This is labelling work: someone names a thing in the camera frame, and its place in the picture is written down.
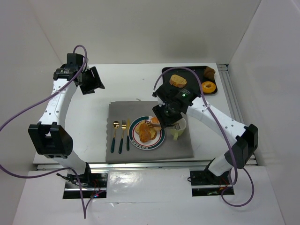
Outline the small orange bread roll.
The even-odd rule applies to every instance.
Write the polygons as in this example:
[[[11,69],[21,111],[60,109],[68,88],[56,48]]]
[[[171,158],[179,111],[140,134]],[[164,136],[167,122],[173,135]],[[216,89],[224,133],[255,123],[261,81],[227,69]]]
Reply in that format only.
[[[153,127],[154,130],[160,131],[160,130],[162,129],[162,128],[161,128],[161,124],[160,124],[158,118],[152,117],[152,118],[150,119],[150,122],[151,122],[152,127]]]

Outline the metal tongs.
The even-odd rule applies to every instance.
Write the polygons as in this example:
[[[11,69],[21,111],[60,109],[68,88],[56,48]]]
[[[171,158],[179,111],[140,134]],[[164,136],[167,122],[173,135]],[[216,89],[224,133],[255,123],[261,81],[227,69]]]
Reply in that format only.
[[[172,124],[170,127],[161,127],[159,123],[152,123],[150,120],[145,120],[145,123],[150,127],[155,129],[156,131],[162,130],[162,129],[175,129],[180,130],[181,126],[179,123]]]

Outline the orange round bun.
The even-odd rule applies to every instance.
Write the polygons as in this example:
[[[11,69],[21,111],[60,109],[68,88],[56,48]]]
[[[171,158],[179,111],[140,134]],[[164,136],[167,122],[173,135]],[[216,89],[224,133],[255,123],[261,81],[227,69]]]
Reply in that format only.
[[[146,123],[142,123],[139,127],[139,138],[142,143],[146,143],[151,139],[150,128]]]

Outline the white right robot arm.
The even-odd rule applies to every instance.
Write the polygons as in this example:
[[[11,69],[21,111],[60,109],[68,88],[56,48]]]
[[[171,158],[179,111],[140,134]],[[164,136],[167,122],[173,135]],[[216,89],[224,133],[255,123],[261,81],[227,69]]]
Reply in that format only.
[[[167,83],[153,91],[158,105],[153,112],[161,128],[173,127],[182,115],[191,116],[229,144],[228,151],[211,160],[203,172],[203,177],[212,182],[232,168],[242,169],[258,147],[258,128],[246,126],[227,116],[208,102],[199,91],[192,88],[177,88]]]

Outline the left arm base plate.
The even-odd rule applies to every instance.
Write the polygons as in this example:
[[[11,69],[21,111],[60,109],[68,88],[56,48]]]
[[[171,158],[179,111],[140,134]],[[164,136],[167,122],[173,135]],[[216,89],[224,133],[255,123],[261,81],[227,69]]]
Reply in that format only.
[[[108,173],[92,173],[90,181],[81,183],[83,199],[106,198],[107,195],[107,177]],[[63,199],[80,199],[79,183],[74,175],[63,176],[66,180]]]

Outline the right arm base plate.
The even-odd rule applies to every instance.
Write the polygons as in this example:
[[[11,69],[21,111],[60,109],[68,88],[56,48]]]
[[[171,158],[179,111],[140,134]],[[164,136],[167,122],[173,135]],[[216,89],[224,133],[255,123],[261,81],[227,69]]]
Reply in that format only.
[[[220,177],[214,175],[206,177],[205,171],[190,171],[187,181],[191,184],[192,196],[218,196],[224,191],[224,195],[234,195],[234,189],[229,183],[229,172],[223,173]]]

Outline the toast bread slice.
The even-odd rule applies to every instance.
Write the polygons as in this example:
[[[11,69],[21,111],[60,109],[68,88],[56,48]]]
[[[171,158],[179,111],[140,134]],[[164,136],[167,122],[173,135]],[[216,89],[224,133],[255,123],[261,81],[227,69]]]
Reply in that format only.
[[[156,136],[157,136],[157,131],[153,128],[153,126],[152,125],[150,125],[150,122],[148,121],[148,120],[142,120],[141,122],[139,122],[137,125],[136,125],[136,127],[135,127],[135,132],[137,133],[137,134],[139,134],[139,129],[140,129],[140,126],[142,125],[142,124],[146,124],[148,127],[149,127],[149,129],[150,129],[150,134],[151,134],[151,140],[153,140]]]

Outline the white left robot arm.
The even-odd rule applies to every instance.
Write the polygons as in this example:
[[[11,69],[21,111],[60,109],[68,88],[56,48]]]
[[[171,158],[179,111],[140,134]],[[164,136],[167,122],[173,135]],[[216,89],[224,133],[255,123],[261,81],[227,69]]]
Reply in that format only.
[[[88,67],[83,55],[67,54],[66,64],[53,74],[53,98],[49,100],[37,124],[31,124],[28,128],[37,154],[69,167],[69,181],[79,177],[82,183],[91,182],[90,166],[73,151],[73,139],[65,130],[71,99],[78,88],[86,95],[104,87],[96,67]]]

